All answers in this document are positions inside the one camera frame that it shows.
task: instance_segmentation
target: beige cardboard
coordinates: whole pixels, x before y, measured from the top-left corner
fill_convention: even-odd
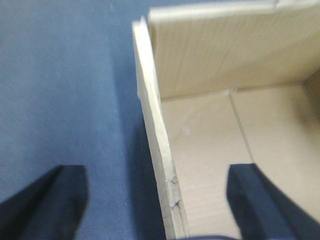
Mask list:
[[[305,86],[314,102],[314,110],[320,118],[320,70],[305,81]]]
[[[320,123],[302,86],[232,97],[255,163],[320,222]]]
[[[319,221],[319,1],[152,9],[152,45],[143,19],[132,28],[167,239],[239,238],[225,197],[232,163],[256,162]]]
[[[320,66],[316,3],[244,1],[152,9],[161,97],[307,79]]]
[[[167,239],[189,235],[179,182],[158,98],[157,76],[146,22],[132,24],[138,96],[141,101]]]
[[[240,238],[226,180],[230,164],[251,160],[228,93],[165,101],[162,112],[190,235]]]

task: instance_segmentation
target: blue carpet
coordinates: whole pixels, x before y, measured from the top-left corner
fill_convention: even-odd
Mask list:
[[[83,164],[77,240],[165,238],[131,21],[186,2],[0,2],[0,201],[55,165]]]

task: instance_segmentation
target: corrugated cardboard edge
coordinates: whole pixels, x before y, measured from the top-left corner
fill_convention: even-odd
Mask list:
[[[187,216],[162,117],[156,68],[145,19],[133,22],[132,31],[137,94],[141,101],[165,234],[167,239],[188,237]]]

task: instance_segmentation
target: cardboard edge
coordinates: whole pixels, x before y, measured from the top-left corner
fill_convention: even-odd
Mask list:
[[[277,11],[299,10],[319,4],[319,0],[253,0],[194,3],[151,8],[150,25],[190,19],[218,18],[230,15],[273,14]]]
[[[132,23],[132,32],[137,71],[137,94],[141,101],[165,234],[167,239],[188,237],[187,215],[162,117],[152,45],[148,26],[143,17],[140,21]]]

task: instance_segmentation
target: cardboard box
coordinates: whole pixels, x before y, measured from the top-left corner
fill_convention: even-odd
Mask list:
[[[319,222],[319,1],[155,8],[132,28],[167,239],[240,237],[226,200],[237,163]]]

